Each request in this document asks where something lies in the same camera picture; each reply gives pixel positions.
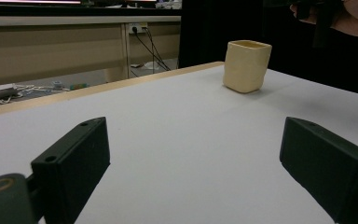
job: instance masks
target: beige desk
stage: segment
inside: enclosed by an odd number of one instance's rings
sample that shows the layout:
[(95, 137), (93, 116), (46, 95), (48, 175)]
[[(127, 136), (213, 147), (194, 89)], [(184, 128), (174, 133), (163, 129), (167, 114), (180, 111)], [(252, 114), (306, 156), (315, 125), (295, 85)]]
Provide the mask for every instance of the beige desk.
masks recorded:
[(177, 58), (179, 16), (0, 17), (0, 85), (94, 70), (126, 79), (131, 63), (152, 61), (129, 22), (147, 22), (161, 57)]
[(279, 161), (285, 118), (358, 145), (358, 94), (268, 70), (259, 91), (210, 63), (0, 106), (0, 175), (104, 116), (111, 166), (77, 224), (333, 224)]

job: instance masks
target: person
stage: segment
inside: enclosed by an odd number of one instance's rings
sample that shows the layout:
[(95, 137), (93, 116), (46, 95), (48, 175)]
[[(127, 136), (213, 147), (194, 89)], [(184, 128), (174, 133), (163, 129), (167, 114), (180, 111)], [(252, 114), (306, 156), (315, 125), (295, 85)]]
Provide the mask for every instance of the person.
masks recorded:
[[(358, 0), (343, 0), (343, 8), (338, 11), (333, 19), (331, 28), (344, 34), (358, 36)], [(297, 5), (292, 4), (290, 9), (296, 15)], [(303, 22), (315, 24), (317, 21), (318, 8), (310, 9), (310, 16), (301, 20)]]

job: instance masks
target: beige cup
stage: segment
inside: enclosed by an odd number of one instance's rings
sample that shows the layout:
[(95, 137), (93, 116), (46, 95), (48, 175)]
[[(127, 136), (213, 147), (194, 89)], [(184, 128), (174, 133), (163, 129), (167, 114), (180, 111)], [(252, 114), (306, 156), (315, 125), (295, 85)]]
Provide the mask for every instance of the beige cup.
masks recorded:
[(252, 40), (228, 42), (223, 84), (242, 93), (259, 90), (264, 82), (271, 50), (271, 45)]

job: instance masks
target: white table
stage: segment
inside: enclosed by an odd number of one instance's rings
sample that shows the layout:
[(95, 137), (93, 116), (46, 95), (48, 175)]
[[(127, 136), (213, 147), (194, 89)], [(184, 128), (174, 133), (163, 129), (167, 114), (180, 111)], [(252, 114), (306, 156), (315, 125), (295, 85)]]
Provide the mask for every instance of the white table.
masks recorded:
[(76, 223), (333, 224), (282, 167), (282, 131), (286, 117), (307, 119), (358, 145), (358, 94), (271, 70), (240, 94), (223, 66), (3, 105), (0, 175), (30, 175), (31, 160), (104, 116), (112, 164)]

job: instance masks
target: power outlet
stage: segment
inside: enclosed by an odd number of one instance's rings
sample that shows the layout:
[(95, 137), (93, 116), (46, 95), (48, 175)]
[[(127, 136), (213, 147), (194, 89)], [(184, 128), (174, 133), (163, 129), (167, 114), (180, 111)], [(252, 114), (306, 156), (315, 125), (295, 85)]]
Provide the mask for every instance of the power outlet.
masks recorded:
[(135, 32), (133, 32), (133, 27), (136, 28), (137, 33), (146, 33), (146, 30), (142, 29), (142, 28), (147, 28), (147, 22), (132, 22), (129, 23), (129, 34), (135, 34)]

